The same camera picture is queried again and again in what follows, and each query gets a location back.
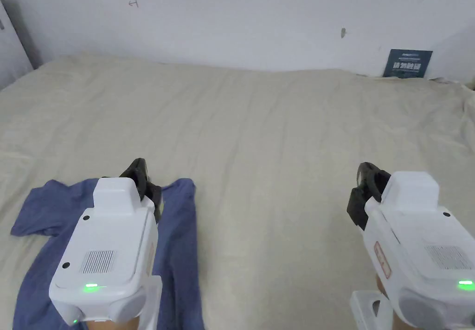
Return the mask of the person's left hand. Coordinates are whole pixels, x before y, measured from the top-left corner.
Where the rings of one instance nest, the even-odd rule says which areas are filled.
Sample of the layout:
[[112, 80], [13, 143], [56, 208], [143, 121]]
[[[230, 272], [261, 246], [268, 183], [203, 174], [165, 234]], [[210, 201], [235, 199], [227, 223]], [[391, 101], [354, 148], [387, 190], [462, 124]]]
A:
[[113, 321], [87, 321], [83, 322], [88, 330], [137, 330], [140, 324], [140, 318], [135, 317], [124, 323], [116, 323]]

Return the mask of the person's right hand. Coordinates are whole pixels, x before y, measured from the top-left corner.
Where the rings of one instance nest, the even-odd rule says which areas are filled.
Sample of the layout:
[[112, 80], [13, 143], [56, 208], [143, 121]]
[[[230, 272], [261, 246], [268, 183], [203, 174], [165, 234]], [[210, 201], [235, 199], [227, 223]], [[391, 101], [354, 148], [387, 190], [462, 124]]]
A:
[[[376, 284], [378, 287], [378, 290], [389, 299], [387, 295], [387, 291], [384, 288], [384, 285], [378, 275], [376, 275]], [[410, 324], [405, 323], [403, 319], [401, 319], [397, 313], [393, 313], [393, 323], [392, 323], [392, 329], [393, 330], [421, 330], [422, 328], [416, 328], [413, 327]]]

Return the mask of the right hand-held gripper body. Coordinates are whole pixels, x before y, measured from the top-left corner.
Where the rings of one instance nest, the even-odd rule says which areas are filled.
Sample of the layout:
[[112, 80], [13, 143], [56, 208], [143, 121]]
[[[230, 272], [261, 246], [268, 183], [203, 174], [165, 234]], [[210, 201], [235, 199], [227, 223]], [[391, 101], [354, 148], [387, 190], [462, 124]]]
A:
[[352, 293], [359, 330], [392, 330], [395, 317], [424, 330], [474, 328], [475, 241], [438, 197], [430, 174], [398, 171], [365, 202], [363, 243], [384, 292]]

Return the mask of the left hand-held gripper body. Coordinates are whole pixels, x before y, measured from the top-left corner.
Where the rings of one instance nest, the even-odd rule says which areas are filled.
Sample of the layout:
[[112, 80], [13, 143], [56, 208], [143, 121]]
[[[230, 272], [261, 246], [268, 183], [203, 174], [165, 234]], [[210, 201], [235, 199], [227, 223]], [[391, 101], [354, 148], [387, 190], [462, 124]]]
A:
[[131, 178], [98, 180], [52, 277], [49, 297], [67, 325], [156, 325], [162, 281], [152, 269], [158, 243], [153, 201]]

